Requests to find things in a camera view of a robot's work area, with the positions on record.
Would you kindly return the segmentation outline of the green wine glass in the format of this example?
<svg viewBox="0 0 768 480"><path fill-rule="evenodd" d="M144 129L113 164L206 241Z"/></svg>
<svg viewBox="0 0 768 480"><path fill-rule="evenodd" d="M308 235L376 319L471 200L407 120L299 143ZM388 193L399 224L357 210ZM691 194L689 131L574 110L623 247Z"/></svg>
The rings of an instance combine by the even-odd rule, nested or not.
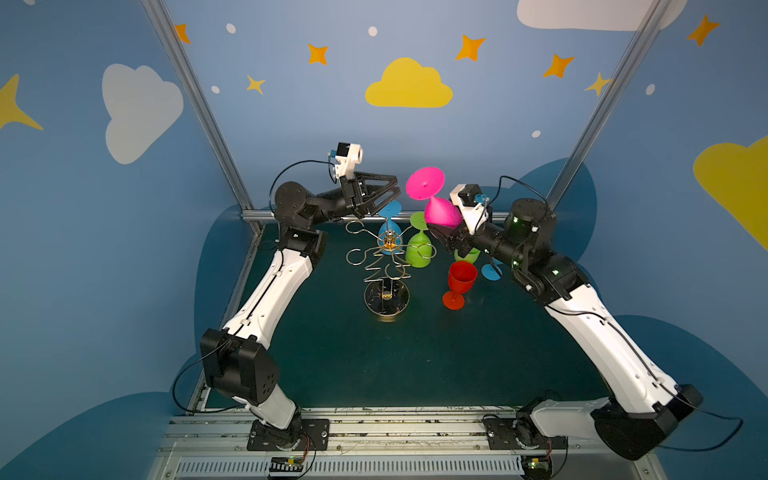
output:
<svg viewBox="0 0 768 480"><path fill-rule="evenodd" d="M474 264L478 260L481 251L477 248L472 248L467 254L462 255L457 249L455 249L453 254L454 260L456 262L465 261L467 263Z"/></svg>
<svg viewBox="0 0 768 480"><path fill-rule="evenodd" d="M416 212L411 215L410 226L415 230L406 247L406 261L414 268L427 267L433 258L433 245L426 234L428 230L425 213Z"/></svg>

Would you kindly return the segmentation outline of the red wine glass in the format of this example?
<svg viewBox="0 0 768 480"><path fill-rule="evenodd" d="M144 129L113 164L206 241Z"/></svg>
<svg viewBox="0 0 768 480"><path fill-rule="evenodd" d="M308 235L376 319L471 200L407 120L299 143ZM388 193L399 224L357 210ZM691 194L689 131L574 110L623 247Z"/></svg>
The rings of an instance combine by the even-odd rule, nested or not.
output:
<svg viewBox="0 0 768 480"><path fill-rule="evenodd" d="M469 292L478 277L476 267L467 261L454 262L449 269L449 291L442 297L443 305L450 310L460 310L465 305L464 294Z"/></svg>

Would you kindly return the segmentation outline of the green wine glass back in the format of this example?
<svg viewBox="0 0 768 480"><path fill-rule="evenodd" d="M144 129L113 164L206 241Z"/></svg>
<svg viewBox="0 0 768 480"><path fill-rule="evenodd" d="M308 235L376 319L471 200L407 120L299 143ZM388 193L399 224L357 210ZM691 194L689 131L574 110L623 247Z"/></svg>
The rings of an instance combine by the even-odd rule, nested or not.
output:
<svg viewBox="0 0 768 480"><path fill-rule="evenodd" d="M414 268L427 267L433 258L433 245L426 234L428 230L425 213L416 212L411 215L410 226L415 230L406 247L406 261Z"/></svg>

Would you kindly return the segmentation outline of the blue wine glass front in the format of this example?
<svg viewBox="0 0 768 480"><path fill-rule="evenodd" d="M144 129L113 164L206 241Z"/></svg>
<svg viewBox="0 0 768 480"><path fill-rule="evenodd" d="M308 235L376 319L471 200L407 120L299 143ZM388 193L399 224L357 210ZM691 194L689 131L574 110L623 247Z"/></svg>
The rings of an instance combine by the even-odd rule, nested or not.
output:
<svg viewBox="0 0 768 480"><path fill-rule="evenodd" d="M492 282L499 281L503 278L502 272L503 262L498 259L491 259L481 268L482 276Z"/></svg>

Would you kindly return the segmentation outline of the blue wine glass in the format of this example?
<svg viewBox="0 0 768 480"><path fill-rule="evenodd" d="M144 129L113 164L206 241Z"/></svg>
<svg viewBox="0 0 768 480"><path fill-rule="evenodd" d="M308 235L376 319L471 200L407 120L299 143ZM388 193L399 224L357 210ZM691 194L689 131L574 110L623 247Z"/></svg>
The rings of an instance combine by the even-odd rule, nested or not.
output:
<svg viewBox="0 0 768 480"><path fill-rule="evenodd" d="M393 200L382 208L378 215L384 219L379 227L378 237L383 240L388 232L393 233L395 237L402 234L401 227L395 221L395 218L402 212L402 205L399 201Z"/></svg>
<svg viewBox="0 0 768 480"><path fill-rule="evenodd" d="M503 262L498 259L491 259L481 268L482 276L492 282L499 281L503 278L502 272Z"/></svg>

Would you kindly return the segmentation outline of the pink wine glass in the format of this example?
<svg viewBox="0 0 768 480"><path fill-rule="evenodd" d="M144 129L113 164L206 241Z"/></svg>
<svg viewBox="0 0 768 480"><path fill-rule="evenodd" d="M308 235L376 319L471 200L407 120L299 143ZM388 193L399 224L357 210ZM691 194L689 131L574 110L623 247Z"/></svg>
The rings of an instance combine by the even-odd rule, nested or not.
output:
<svg viewBox="0 0 768 480"><path fill-rule="evenodd" d="M448 199L438 194L445 184L445 175L437 167L424 167L415 171L406 184L407 195L417 201L426 201L424 210L428 225L455 228L462 222L462 215Z"/></svg>

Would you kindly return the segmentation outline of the gold wire wine glass rack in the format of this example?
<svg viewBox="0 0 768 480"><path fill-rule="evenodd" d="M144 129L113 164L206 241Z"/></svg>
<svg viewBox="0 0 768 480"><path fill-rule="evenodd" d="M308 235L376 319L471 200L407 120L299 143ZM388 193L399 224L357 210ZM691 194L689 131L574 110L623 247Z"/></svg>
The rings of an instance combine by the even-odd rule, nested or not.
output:
<svg viewBox="0 0 768 480"><path fill-rule="evenodd" d="M378 233L368 229L362 220L349 221L345 231L352 235L368 234L374 246L350 249L345 256L351 266L362 266L366 272L363 300L366 308L382 322L393 322L410 304L406 281L412 277L406 261L406 247L415 230L409 225L395 237L388 232L381 240Z"/></svg>

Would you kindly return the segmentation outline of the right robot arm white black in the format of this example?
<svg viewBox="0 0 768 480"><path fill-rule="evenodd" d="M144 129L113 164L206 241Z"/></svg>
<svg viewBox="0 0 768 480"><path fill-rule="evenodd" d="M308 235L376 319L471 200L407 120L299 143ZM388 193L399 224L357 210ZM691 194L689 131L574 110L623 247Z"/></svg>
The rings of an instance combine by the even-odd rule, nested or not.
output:
<svg viewBox="0 0 768 480"><path fill-rule="evenodd" d="M533 448L549 437L599 440L620 457L638 460L701 405L700 392L658 367L610 314L584 271L552 249L557 219L546 202L515 200L502 226L479 202L456 198L450 205L447 220L426 220L435 238L462 255L477 249L508 265L609 388L595 400L531 402L515 420L520 445Z"/></svg>

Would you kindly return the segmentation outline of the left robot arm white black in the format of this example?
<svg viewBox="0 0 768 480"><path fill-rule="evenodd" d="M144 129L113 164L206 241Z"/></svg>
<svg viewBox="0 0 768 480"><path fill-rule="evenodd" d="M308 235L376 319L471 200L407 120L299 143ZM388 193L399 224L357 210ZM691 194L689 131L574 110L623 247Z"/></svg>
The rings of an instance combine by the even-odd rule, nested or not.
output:
<svg viewBox="0 0 768 480"><path fill-rule="evenodd" d="M327 235L318 227L374 215L399 193L396 176L366 172L342 175L337 188L319 194L297 182L276 190L280 236L267 272L224 327L201 338L208 387L243 405L267 428L297 436L299 409L278 385L279 368L269 348L287 306L324 254Z"/></svg>

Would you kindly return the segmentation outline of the blue wine glass back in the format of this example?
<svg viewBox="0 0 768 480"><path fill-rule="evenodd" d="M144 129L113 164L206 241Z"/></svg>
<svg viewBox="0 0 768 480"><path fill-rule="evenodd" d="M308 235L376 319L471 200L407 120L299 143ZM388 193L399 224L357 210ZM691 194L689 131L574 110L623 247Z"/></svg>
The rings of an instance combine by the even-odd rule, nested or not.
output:
<svg viewBox="0 0 768 480"><path fill-rule="evenodd" d="M378 237L383 240L388 232L393 233L395 237L402 234L401 227L395 221L395 218L402 212L402 205L399 201L393 200L382 208L378 215L384 219L379 227Z"/></svg>

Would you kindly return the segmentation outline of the aluminium frame back bar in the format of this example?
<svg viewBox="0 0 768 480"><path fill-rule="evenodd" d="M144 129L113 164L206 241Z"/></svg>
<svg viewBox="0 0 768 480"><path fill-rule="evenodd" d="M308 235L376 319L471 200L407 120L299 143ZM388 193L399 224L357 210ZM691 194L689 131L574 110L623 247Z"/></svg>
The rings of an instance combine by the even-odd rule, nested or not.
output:
<svg viewBox="0 0 768 480"><path fill-rule="evenodd" d="M395 222L409 222L412 215L415 215L416 211L402 211L398 215L393 215L391 217L391 220ZM503 223L507 220L507 217L510 216L510 213L508 211L500 211L500 212L491 212L490 210L487 211L481 211L481 214L483 214L482 219L490 222L490 223ZM258 221L258 222L272 222L276 221L276 218L274 215L267 210L246 210L241 214L242 218L245 221ZM477 220L479 217L477 215L471 215L469 218L468 225L474 226L477 223ZM338 218L331 218L330 222L348 222L348 221L356 221L357 217L354 215L347 215L343 217ZM368 215L364 216L362 218L363 222L383 222L385 220L384 217L381 215Z"/></svg>

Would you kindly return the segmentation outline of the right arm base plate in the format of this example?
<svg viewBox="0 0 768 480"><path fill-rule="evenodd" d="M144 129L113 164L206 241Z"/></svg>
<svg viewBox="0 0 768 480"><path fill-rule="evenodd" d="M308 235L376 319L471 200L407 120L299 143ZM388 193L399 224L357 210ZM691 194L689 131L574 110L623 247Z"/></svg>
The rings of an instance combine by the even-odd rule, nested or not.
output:
<svg viewBox="0 0 768 480"><path fill-rule="evenodd" d="M481 419L491 450L565 450L563 436L546 437L530 420L486 415Z"/></svg>

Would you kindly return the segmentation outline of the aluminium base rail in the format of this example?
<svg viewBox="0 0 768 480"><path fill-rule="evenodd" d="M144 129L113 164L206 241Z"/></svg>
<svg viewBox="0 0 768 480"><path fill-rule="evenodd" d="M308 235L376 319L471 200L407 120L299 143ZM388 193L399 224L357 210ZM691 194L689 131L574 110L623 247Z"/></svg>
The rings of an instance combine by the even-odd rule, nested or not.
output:
<svg viewBox="0 0 768 480"><path fill-rule="evenodd" d="M522 479L523 456L548 457L552 479L663 479L653 454L625 460L596 440L565 450L491 450L481 419L514 417L511 408L310 408L303 419L330 421L325 451L248 451L254 420L233 410L171 420L151 479ZM273 456L298 457L300 477L268 478Z"/></svg>

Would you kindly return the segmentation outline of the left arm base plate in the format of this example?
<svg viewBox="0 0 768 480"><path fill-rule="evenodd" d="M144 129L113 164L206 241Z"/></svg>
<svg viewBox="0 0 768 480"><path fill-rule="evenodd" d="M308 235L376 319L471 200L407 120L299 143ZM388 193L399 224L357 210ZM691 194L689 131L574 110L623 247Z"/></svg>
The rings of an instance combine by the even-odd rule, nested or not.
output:
<svg viewBox="0 0 768 480"><path fill-rule="evenodd" d="M330 421L302 419L293 421L287 429L255 420L247 438L248 451L325 451L328 448Z"/></svg>

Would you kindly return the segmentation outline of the aluminium frame post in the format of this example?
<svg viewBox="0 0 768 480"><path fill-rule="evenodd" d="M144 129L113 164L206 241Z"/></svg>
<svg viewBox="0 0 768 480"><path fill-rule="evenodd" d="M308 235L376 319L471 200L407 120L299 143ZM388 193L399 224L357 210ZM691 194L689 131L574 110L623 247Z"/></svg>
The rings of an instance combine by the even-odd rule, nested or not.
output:
<svg viewBox="0 0 768 480"><path fill-rule="evenodd" d="M242 210L252 210L253 202L234 161L231 151L217 124L199 79L184 49L184 42L178 36L175 25L164 1L141 1L154 30L156 31L184 92L186 93L201 127L212 147L218 163Z"/></svg>
<svg viewBox="0 0 768 480"><path fill-rule="evenodd" d="M574 149L548 192L547 202L552 210L556 209L562 201L576 174L587 159L625 89L651 49L658 33L662 30L662 20L672 4L672 0L655 0L650 3L645 16L640 21L634 36L613 72L612 80L607 85L607 89L600 95Z"/></svg>

